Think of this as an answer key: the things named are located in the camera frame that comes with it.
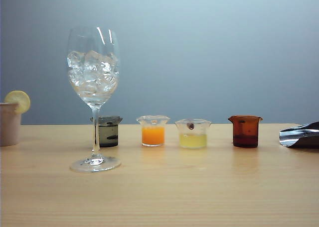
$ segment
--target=orange liquid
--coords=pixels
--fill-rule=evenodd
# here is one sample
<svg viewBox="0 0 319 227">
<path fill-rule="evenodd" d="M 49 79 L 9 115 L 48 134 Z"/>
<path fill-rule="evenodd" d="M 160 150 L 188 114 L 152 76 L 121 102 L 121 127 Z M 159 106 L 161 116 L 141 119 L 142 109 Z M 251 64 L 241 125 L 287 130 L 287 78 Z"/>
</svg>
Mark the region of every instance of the orange liquid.
<svg viewBox="0 0 319 227">
<path fill-rule="evenodd" d="M 142 127 L 142 143 L 158 145 L 164 143 L 164 127 Z"/>
</svg>

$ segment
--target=silver scoop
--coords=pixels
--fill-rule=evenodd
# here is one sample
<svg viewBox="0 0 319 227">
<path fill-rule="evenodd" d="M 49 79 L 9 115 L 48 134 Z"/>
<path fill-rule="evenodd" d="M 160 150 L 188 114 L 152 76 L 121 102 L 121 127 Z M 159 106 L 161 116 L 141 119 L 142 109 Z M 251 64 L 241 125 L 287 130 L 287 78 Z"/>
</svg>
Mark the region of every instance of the silver scoop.
<svg viewBox="0 0 319 227">
<path fill-rule="evenodd" d="M 279 141 L 285 147 L 319 148 L 319 121 L 281 130 Z"/>
</svg>

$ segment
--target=yellow liquid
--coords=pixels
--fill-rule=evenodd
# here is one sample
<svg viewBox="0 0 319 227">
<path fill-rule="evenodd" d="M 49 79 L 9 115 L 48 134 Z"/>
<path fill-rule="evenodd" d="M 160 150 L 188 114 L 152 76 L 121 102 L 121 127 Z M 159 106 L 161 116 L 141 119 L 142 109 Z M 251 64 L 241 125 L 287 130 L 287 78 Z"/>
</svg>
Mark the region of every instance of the yellow liquid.
<svg viewBox="0 0 319 227">
<path fill-rule="evenodd" d="M 207 135 L 179 135 L 179 144 L 184 148 L 201 148 L 207 145 Z"/>
</svg>

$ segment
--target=wine glass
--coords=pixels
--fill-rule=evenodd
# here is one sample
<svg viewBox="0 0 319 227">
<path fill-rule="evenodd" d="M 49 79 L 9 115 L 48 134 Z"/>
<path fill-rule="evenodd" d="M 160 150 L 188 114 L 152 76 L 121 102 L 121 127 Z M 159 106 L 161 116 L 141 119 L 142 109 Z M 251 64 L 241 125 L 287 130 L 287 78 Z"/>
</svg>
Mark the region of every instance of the wine glass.
<svg viewBox="0 0 319 227">
<path fill-rule="evenodd" d="M 119 81 L 119 54 L 115 33 L 101 27 L 77 27 L 70 31 L 68 78 L 79 97 L 92 109 L 94 141 L 92 154 L 74 162 L 70 168 L 79 172 L 113 169 L 121 164 L 115 157 L 100 153 L 99 111 L 111 97 Z"/>
</svg>

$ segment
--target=dark liquid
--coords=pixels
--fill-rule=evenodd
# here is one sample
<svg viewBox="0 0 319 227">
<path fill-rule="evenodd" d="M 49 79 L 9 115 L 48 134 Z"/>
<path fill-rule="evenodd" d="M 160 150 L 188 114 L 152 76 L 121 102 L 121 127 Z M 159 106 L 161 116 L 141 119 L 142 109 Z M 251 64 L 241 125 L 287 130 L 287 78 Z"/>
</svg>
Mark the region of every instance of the dark liquid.
<svg viewBox="0 0 319 227">
<path fill-rule="evenodd" d="M 112 147 L 119 144 L 118 125 L 99 126 L 100 147 Z"/>
<path fill-rule="evenodd" d="M 258 136 L 235 135 L 233 136 L 233 144 L 238 147 L 257 147 Z"/>
</svg>

